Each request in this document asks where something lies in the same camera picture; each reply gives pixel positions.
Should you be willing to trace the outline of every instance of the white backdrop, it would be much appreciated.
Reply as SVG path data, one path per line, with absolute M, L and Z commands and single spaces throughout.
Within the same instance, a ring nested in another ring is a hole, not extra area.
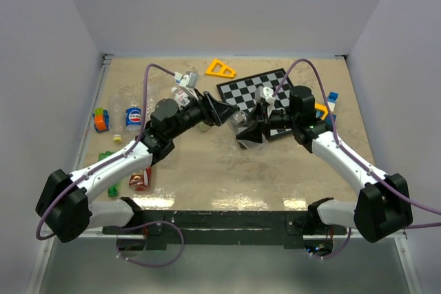
M 381 0 L 349 55 L 377 164 L 441 209 L 441 0 Z M 441 221 L 413 208 L 414 224 Z M 441 229 L 409 231 L 424 293 L 439 293 Z
M 24 293 L 48 175 L 72 170 L 99 72 L 73 0 L 0 0 L 0 292 Z
M 379 0 L 75 0 L 104 52 L 347 54 Z

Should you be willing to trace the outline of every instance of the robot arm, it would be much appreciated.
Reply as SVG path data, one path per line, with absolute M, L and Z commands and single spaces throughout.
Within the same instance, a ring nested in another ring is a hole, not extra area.
M 269 138 L 271 129 L 291 129 L 296 141 L 330 165 L 358 196 L 354 203 L 325 198 L 311 204 L 308 207 L 308 227 L 311 230 L 326 225 L 342 225 L 357 228 L 366 240 L 376 242 L 412 223 L 410 204 L 387 191 L 370 176 L 370 172 L 374 171 L 394 189 L 409 197 L 406 180 L 400 174 L 389 176 L 363 160 L 340 137 L 336 142 L 332 127 L 316 118 L 315 98 L 311 89 L 293 87 L 289 107 L 282 109 L 274 109 L 272 93 L 269 87 L 256 90 L 256 106 L 249 120 L 243 123 L 246 129 L 236 138 L 262 143 L 264 137 Z M 369 168 L 369 172 L 350 158 L 341 149 L 342 146 L 357 156 Z
M 190 76 L 184 76 L 183 81 L 188 81 Z M 122 154 L 118 160 L 104 165 L 92 175 L 88 175 L 89 171 L 108 162 L 108 159 L 70 174 L 62 170 L 50 174 L 36 207 L 40 217 L 64 189 L 85 176 L 85 180 L 74 186 L 54 206 L 45 220 L 60 241 L 69 242 L 89 228 L 110 225 L 124 227 L 136 222 L 139 207 L 130 199 L 122 198 L 114 202 L 94 200 L 115 182 L 164 159 L 174 148 L 173 139 L 199 122 L 221 126 L 239 110 L 237 106 L 217 101 L 209 92 L 202 95 L 191 89 L 191 93 L 192 99 L 184 109 L 179 109 L 172 99 L 159 101 L 139 143 L 129 154 L 125 155 L 135 141 L 112 155 L 114 158 Z

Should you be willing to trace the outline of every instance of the black metal bar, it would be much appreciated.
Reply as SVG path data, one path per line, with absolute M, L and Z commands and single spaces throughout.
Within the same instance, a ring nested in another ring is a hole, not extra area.
M 269 245 L 285 249 L 303 249 L 302 228 L 307 211 L 143 211 L 142 222 L 166 220 L 175 224 L 186 244 Z M 168 244 L 179 244 L 176 230 L 157 224 L 148 228 L 147 249 L 162 250 Z M 316 234 L 326 234 L 326 229 Z M 335 234 L 345 234 L 343 227 L 334 227 Z M 127 233 L 117 227 L 105 227 L 104 234 Z M 142 234 L 142 230 L 131 234 Z

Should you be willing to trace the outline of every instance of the checkered board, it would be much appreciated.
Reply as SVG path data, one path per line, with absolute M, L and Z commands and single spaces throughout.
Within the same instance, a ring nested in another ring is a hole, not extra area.
M 230 105 L 237 105 L 240 110 L 243 110 L 249 114 L 256 102 L 254 101 L 254 92 L 260 86 L 267 86 L 273 90 L 278 87 L 285 75 L 283 68 L 272 70 L 270 72 L 264 72 L 263 74 L 257 74 L 254 76 L 248 76 L 234 81 L 218 84 L 217 88 L 222 100 Z M 282 107 L 289 106 L 289 91 L 293 87 L 289 78 L 283 83 L 282 88 L 276 96 L 276 108 L 277 105 Z M 271 136 L 269 141 L 286 136 L 291 133 L 291 130 L 275 129 L 271 130 Z

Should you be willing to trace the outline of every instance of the tan countertop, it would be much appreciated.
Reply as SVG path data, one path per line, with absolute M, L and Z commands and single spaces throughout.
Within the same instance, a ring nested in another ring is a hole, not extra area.
M 287 69 L 295 59 L 223 59 L 237 71 L 236 78 L 251 76 L 280 67 Z M 339 93 L 335 113 L 342 139 L 362 157 L 372 162 L 357 100 L 343 59 L 310 59 L 316 65 L 327 93 Z M 145 66 L 154 62 L 171 71 L 185 73 L 197 69 L 198 89 L 209 91 L 219 98 L 216 84 L 227 78 L 205 76 L 212 59 L 115 58 L 101 89 L 100 107 L 107 108 L 110 95 L 133 92 L 142 96 Z M 291 73 L 294 85 L 309 86 L 316 101 L 322 97 L 312 70 L 300 64 Z M 154 102 L 172 96 L 174 80 L 153 69 L 148 81 Z M 85 166 L 98 160 L 102 151 L 117 151 L 123 145 L 112 142 L 109 132 L 90 132 Z M 246 209 L 283 210 L 304 209 L 307 204 L 327 196 L 341 201 L 356 197 L 334 170 L 321 159 L 299 147 L 292 136 L 269 144 L 266 153 L 256 154 L 240 149 L 229 125 L 213 127 L 208 132 L 193 128 L 175 141 L 176 149 L 153 166 L 152 190 L 134 194 L 123 180 L 120 196 L 130 196 L 145 209 Z M 98 200 L 109 200 L 107 192 Z

